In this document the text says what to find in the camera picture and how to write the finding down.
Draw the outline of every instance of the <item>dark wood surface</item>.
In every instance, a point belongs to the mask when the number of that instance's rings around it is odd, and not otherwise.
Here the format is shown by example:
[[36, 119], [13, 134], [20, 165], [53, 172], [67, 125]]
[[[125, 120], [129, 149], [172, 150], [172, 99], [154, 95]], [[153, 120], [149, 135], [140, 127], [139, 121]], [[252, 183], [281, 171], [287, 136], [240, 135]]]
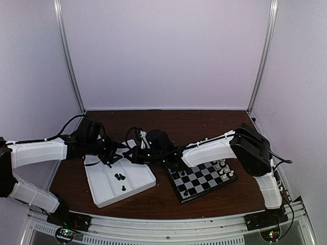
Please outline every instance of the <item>dark wood surface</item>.
[[[124, 141], [130, 127], [137, 126], [145, 131], [164, 130], [175, 145], [218, 136], [242, 122], [251, 124], [245, 111], [92, 111], [87, 115], [101, 121], [107, 133], [119, 141]], [[201, 218], [263, 210], [255, 179], [237, 159], [230, 159], [229, 164], [239, 177], [237, 181], [185, 204], [179, 203], [161, 166], [151, 167], [157, 186], [101, 209], [93, 203], [82, 160], [63, 161], [51, 191], [74, 211], [122, 218]]]

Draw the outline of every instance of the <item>white tray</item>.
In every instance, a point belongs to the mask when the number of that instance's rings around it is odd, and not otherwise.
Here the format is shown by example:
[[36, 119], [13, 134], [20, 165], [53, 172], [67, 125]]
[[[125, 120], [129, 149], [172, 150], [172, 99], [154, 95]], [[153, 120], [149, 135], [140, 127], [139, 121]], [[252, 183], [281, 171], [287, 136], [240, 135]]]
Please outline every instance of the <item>white tray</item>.
[[[134, 140], [129, 140], [128, 144], [131, 147], [135, 146]], [[118, 149], [117, 154], [121, 155], [127, 150]], [[84, 163], [96, 163], [99, 160], [97, 156], [86, 156]], [[92, 198], [98, 208], [116, 203], [156, 185], [156, 178], [147, 165], [133, 164], [123, 158], [111, 166], [112, 168], [100, 162], [85, 167]], [[122, 174], [126, 178], [118, 180], [115, 174]]]

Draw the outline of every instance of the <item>white wall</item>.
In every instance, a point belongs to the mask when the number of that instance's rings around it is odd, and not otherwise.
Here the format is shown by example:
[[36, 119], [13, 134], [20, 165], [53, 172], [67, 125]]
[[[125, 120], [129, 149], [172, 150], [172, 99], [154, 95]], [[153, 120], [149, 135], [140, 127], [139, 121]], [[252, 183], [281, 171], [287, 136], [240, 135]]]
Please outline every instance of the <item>white wall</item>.
[[[1, 1], [0, 30], [0, 136], [7, 140], [53, 136], [79, 113], [53, 1]], [[45, 188], [53, 166], [35, 164], [17, 173]], [[0, 244], [18, 243], [27, 212], [17, 201], [0, 199]]]
[[246, 109], [270, 1], [63, 0], [86, 109]]
[[301, 195], [319, 244], [327, 244], [327, 4], [279, 1], [254, 114], [283, 165], [293, 198]]

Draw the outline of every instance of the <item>wooden table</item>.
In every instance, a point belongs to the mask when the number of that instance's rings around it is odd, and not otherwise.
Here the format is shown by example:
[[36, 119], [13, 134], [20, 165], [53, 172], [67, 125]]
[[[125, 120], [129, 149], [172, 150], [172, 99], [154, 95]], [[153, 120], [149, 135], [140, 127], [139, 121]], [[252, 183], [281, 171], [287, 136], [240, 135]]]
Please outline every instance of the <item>wooden table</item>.
[[[130, 127], [137, 126], [145, 131], [164, 130], [175, 145], [221, 135], [242, 122], [252, 124], [245, 111], [90, 111], [87, 115], [101, 121], [107, 133], [119, 141], [124, 141]], [[185, 204], [179, 203], [161, 166], [151, 167], [157, 186], [101, 209], [93, 203], [82, 160], [63, 161], [51, 191], [73, 211], [121, 218], [201, 218], [263, 210], [264, 200], [255, 179], [237, 159], [230, 159], [229, 164], [239, 177], [237, 181]]]

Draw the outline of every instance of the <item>vertical metal post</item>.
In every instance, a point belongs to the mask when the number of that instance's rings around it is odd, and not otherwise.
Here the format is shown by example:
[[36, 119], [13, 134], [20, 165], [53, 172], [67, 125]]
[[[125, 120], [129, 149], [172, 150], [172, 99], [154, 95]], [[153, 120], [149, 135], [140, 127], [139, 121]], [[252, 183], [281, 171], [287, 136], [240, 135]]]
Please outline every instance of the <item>vertical metal post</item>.
[[77, 81], [76, 81], [76, 77], [75, 77], [75, 73], [74, 73], [74, 69], [73, 69], [72, 59], [71, 59], [71, 55], [70, 55], [69, 49], [68, 49], [67, 36], [66, 36], [63, 15], [62, 15], [62, 9], [61, 9], [61, 0], [54, 0], [54, 6], [55, 6], [57, 24], [59, 27], [59, 33], [60, 33], [60, 37], [61, 37], [61, 43], [62, 43], [62, 47], [63, 47], [63, 52], [64, 52], [64, 57], [65, 57], [65, 61], [66, 61], [69, 78], [71, 80], [73, 92], [74, 92], [75, 98], [77, 100], [78, 106], [80, 108], [80, 111], [81, 111], [81, 113], [84, 113], [85, 108], [83, 105], [80, 91], [78, 89], [78, 85], [77, 85]]
[[261, 82], [262, 82], [262, 79], [263, 79], [263, 76], [265, 73], [267, 60], [268, 60], [268, 54], [269, 54], [269, 50], [271, 47], [271, 42], [272, 42], [272, 38], [274, 35], [274, 31], [275, 31], [276, 18], [277, 18], [277, 7], [278, 7], [278, 0], [271, 0], [270, 13], [269, 13], [269, 17], [268, 17], [268, 24], [267, 24], [267, 31], [266, 31], [266, 39], [265, 39], [264, 48], [263, 48], [262, 55], [261, 55], [258, 74], [256, 76], [255, 85], [254, 85], [254, 89], [252, 92], [250, 104], [247, 109], [249, 114], [251, 114], [253, 111], [255, 100], [258, 95], [259, 88], [260, 88], [260, 85], [261, 85]]

